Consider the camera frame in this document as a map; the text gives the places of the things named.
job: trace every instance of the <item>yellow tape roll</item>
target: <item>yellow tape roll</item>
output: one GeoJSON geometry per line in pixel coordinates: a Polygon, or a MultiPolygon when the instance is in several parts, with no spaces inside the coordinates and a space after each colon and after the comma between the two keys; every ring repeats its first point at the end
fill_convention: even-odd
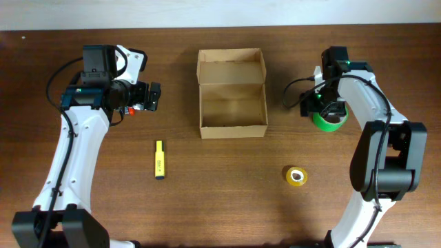
{"type": "Polygon", "coordinates": [[[308,180],[308,174],[300,167],[292,167],[287,172],[287,181],[293,186],[302,186],[308,180]]]}

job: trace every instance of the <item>red object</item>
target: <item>red object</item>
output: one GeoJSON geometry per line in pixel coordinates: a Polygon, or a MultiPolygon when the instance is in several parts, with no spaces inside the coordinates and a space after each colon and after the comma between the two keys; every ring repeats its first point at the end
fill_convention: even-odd
{"type": "Polygon", "coordinates": [[[135,115],[135,109],[134,109],[133,107],[129,107],[129,114],[130,114],[131,116],[134,116],[134,115],[135,115]]]}

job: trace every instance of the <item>yellow marker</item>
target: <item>yellow marker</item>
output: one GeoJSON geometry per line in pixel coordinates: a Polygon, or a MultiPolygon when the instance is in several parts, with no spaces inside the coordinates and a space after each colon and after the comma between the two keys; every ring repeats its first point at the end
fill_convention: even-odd
{"type": "Polygon", "coordinates": [[[156,153],[155,166],[154,166],[154,177],[158,180],[165,178],[165,163],[164,163],[164,144],[162,141],[156,142],[156,153]]]}
{"type": "Polygon", "coordinates": [[[293,186],[302,186],[308,180],[308,174],[300,167],[292,167],[287,172],[287,181],[293,186]]]}

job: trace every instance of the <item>box lid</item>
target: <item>box lid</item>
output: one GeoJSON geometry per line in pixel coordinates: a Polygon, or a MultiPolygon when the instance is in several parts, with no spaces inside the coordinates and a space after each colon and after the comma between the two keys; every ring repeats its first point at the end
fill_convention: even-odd
{"type": "Polygon", "coordinates": [[[260,48],[199,50],[198,82],[204,84],[265,83],[267,71],[260,48]]]}

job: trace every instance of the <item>tape roll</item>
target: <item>tape roll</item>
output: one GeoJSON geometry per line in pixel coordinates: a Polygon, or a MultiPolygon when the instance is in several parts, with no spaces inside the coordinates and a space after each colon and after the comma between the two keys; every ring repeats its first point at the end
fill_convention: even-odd
{"type": "Polygon", "coordinates": [[[337,123],[326,121],[319,113],[314,113],[314,115],[312,116],[312,121],[321,130],[325,132],[334,132],[337,129],[339,129],[343,124],[345,124],[347,117],[349,116],[346,106],[345,106],[345,110],[346,110],[346,116],[337,123]]]}
{"type": "Polygon", "coordinates": [[[308,180],[308,174],[300,167],[292,167],[287,172],[287,181],[293,186],[302,186],[308,180]]]}

